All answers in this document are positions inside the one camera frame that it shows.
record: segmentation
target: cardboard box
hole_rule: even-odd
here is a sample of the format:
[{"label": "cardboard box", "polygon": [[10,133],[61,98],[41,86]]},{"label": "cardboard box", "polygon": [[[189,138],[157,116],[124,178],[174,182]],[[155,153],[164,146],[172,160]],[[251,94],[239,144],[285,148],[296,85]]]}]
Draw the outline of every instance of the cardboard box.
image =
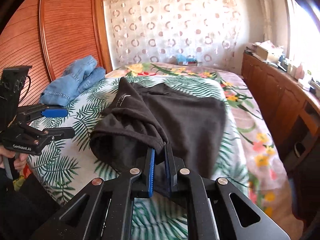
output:
[{"label": "cardboard box", "polygon": [[184,61],[184,62],[178,62],[179,66],[184,66],[184,67],[196,67],[198,65],[197,61]]},{"label": "cardboard box", "polygon": [[257,46],[257,51],[256,54],[262,58],[263,60],[272,62],[277,64],[279,61],[280,56],[277,56],[275,54],[273,54],[270,51],[267,51],[266,49],[264,49],[263,47]]}]

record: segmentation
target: small bottle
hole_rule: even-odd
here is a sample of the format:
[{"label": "small bottle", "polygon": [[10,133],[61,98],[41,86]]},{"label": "small bottle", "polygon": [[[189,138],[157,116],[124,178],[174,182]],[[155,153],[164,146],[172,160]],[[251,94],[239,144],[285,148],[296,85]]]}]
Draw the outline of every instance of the small bottle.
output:
[{"label": "small bottle", "polygon": [[280,58],[279,58],[280,64],[282,63],[282,61],[284,61],[284,59],[285,59],[285,56],[284,56],[284,54],[282,53],[282,55],[281,55]]},{"label": "small bottle", "polygon": [[299,67],[297,67],[297,70],[296,70],[296,73],[294,75],[294,78],[296,80],[298,79],[303,79],[304,78],[304,70],[303,70],[303,66],[302,66],[302,63],[300,63]]}]

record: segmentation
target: black cable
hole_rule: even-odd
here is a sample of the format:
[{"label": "black cable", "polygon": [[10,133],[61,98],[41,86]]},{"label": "black cable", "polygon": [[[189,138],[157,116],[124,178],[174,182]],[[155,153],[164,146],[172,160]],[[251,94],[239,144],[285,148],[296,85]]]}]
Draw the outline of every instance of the black cable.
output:
[{"label": "black cable", "polygon": [[21,103],[26,98],[26,96],[29,92],[30,86],[31,86],[31,78],[29,76],[27,76],[27,78],[29,79],[29,86],[28,86],[28,89],[27,89],[26,93],[24,94],[24,96],[20,99],[19,103]]}]

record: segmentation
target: wooden wardrobe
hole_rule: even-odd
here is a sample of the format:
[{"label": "wooden wardrobe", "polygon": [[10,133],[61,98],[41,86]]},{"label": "wooden wardrobe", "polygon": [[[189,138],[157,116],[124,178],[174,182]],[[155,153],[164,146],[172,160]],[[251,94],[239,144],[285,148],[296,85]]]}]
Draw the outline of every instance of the wooden wardrobe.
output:
[{"label": "wooden wardrobe", "polygon": [[92,55],[98,66],[112,70],[100,39],[105,37],[99,36],[95,0],[25,0],[0,35],[0,73],[32,65],[30,91],[20,105],[37,103],[41,91],[76,59]]}]

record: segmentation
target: floral bedspread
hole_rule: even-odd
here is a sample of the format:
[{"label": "floral bedspread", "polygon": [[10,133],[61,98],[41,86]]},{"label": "floral bedspread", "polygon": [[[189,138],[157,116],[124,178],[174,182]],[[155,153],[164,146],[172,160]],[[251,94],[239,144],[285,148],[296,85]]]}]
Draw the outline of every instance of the floral bedspread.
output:
[{"label": "floral bedspread", "polygon": [[[251,201],[271,217],[290,238],[299,239],[303,223],[292,215],[291,190],[284,166],[259,107],[244,81],[234,73],[208,67],[180,67],[163,63],[125,66],[107,74],[121,76],[197,76],[217,81],[223,89],[235,119],[248,168]],[[222,170],[229,153],[222,149],[216,166]]]},{"label": "floral bedspread", "polygon": [[[227,121],[212,179],[227,177],[291,237],[298,239],[302,222],[291,211],[291,193],[284,167],[259,108],[243,81],[235,74],[210,68],[183,68],[166,64],[136,64],[114,70],[68,106],[65,118],[41,118],[37,129],[72,126],[73,139],[52,142],[28,165],[47,192],[60,204],[68,202],[95,177],[118,174],[100,162],[89,148],[90,133],[100,112],[115,97],[119,78],[154,86],[164,82],[173,89],[226,103]],[[132,239],[188,239],[187,216],[180,206],[155,193],[135,199]]]},{"label": "floral bedspread", "polygon": [[[196,76],[138,76],[131,72],[126,78],[146,87],[164,82],[172,89],[224,101],[226,125],[212,179],[226,177],[248,196],[249,174],[243,147],[231,107],[218,82]],[[31,123],[40,130],[66,126],[75,129],[73,139],[51,142],[40,156],[28,159],[33,173],[60,204],[68,202],[92,179],[108,180],[118,175],[110,166],[97,160],[89,148],[89,141],[91,131],[102,119],[100,112],[116,95],[119,80],[119,77],[107,77],[96,83],[66,107],[68,116],[65,118],[41,118]],[[188,239],[186,210],[157,193],[151,199],[135,199],[132,239]]]}]

